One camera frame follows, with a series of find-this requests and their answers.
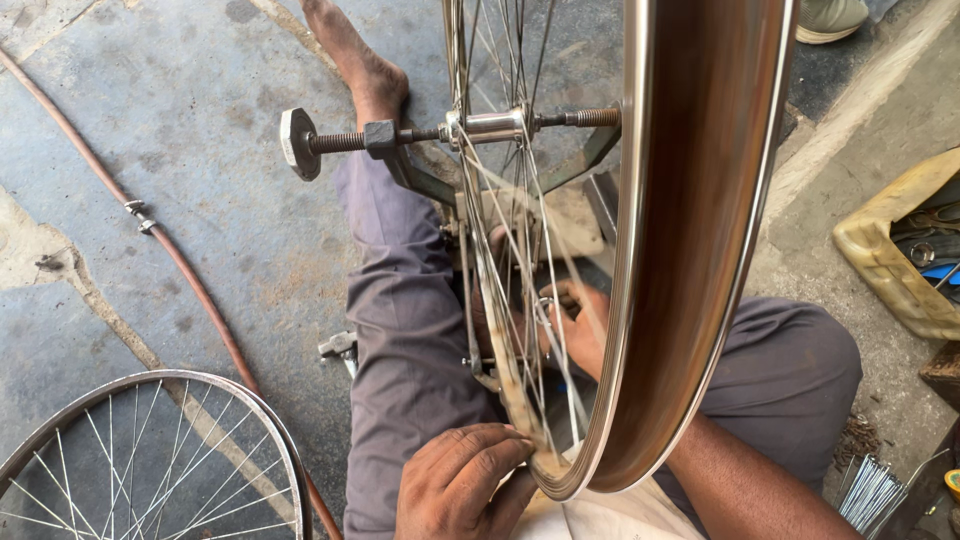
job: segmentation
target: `bicycle wheel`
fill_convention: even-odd
[[[156,370],[82,396],[0,467],[12,538],[309,539],[289,434],[249,390]]]
[[[439,129],[462,165],[461,249],[472,251],[496,381],[474,374],[533,435],[529,463],[558,501],[652,474],[706,390],[771,174],[795,10],[782,0],[627,0],[622,113],[609,102],[564,104],[604,93],[583,80],[571,92],[564,77],[573,69],[564,59],[591,44],[574,31],[601,11],[565,0],[444,0],[452,110]],[[595,78],[591,62],[607,56],[582,59],[581,76]],[[582,105],[592,109],[570,111]],[[559,125],[597,129],[585,143],[583,132],[550,128]],[[582,179],[558,186],[603,158],[614,129],[615,240],[604,231],[606,245],[592,252],[600,232],[569,211]],[[571,142],[584,147],[560,161]],[[607,161],[615,165],[615,151]],[[490,235],[501,226],[510,232],[498,254]],[[545,305],[569,301],[542,299],[540,287],[563,277],[578,291],[592,282],[611,293],[609,313],[581,306],[606,344],[596,383],[569,362],[563,327],[548,327]],[[477,355],[471,342],[471,364]]]

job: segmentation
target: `yellow plastic container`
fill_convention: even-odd
[[[960,469],[947,471],[944,475],[944,482],[947,484],[947,488],[950,490],[950,495],[953,496],[953,499],[957,501],[957,503],[960,503]]]
[[[960,340],[960,313],[890,239],[899,221],[960,170],[960,148],[922,161],[833,229],[833,242],[894,315],[922,337]]]

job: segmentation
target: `rubber hose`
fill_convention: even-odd
[[[63,130],[67,138],[70,139],[70,142],[77,147],[77,150],[80,152],[80,155],[84,157],[87,164],[90,165],[90,168],[93,169],[93,172],[100,177],[100,181],[104,183],[109,192],[113,194],[113,197],[120,202],[121,205],[126,205],[131,198],[124,193],[123,189],[117,185],[117,182],[113,180],[113,177],[110,176],[106,168],[100,163],[100,160],[97,160],[97,157],[94,156],[93,151],[90,150],[90,147],[86,145],[83,138],[80,137],[80,134],[77,133],[77,130],[74,129],[73,125],[69,120],[66,119],[66,116],[63,116],[63,113],[60,112],[60,109],[57,109],[57,106],[54,105],[50,98],[47,97],[47,94],[43,93],[34,82],[27,76],[26,73],[20,69],[20,66],[16,64],[7,53],[0,49],[0,62],[2,62],[7,69],[16,77],[22,85],[24,85],[30,93],[34,94],[34,97],[40,104],[43,106],[47,112],[53,117],[57,122],[57,125]],[[230,358],[233,360],[233,365],[236,366],[237,371],[240,372],[240,379],[243,381],[244,385],[247,386],[254,394],[263,398],[263,394],[260,392],[260,387],[256,383],[256,379],[253,377],[253,373],[250,371],[250,367],[247,366],[247,361],[244,360],[243,355],[240,353],[240,348],[237,347],[236,341],[233,339],[233,334],[230,333],[230,329],[227,327],[227,323],[224,321],[223,316],[220,314],[220,310],[217,309],[216,305],[213,304],[213,299],[210,298],[210,295],[206,292],[204,284],[200,281],[200,278],[197,277],[197,274],[193,271],[193,268],[187,262],[186,258],[183,257],[183,254],[177,248],[177,245],[173,243],[169,236],[160,228],[159,225],[154,225],[150,228],[150,233],[154,238],[163,246],[163,249],[167,251],[170,255],[170,258],[173,259],[174,263],[182,272],[183,276],[186,278],[187,282],[190,283],[190,288],[193,289],[193,292],[197,294],[197,298],[200,300],[200,303],[204,306],[206,314],[210,316],[210,320],[213,322],[213,326],[217,328],[217,332],[220,334],[221,339],[224,341],[224,345],[227,347],[227,351],[230,353]],[[306,473],[306,483],[307,490],[310,494],[310,503],[313,505],[313,509],[317,512],[317,516],[320,518],[321,523],[324,524],[324,529],[326,529],[326,535],[331,538],[331,540],[343,540],[343,535],[340,533],[340,530],[337,528],[336,522],[333,521],[333,516],[330,515],[330,510],[327,509],[324,499],[320,496],[320,492],[317,490],[317,486],[313,483],[313,479],[310,478],[309,473]]]

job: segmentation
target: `sneaker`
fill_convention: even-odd
[[[819,45],[856,32],[867,20],[863,0],[801,0],[797,41]]]

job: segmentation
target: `bare foot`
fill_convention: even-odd
[[[410,90],[407,74],[367,45],[340,8],[329,0],[301,0],[307,26],[337,64],[353,94],[357,131],[375,120],[400,120]]]

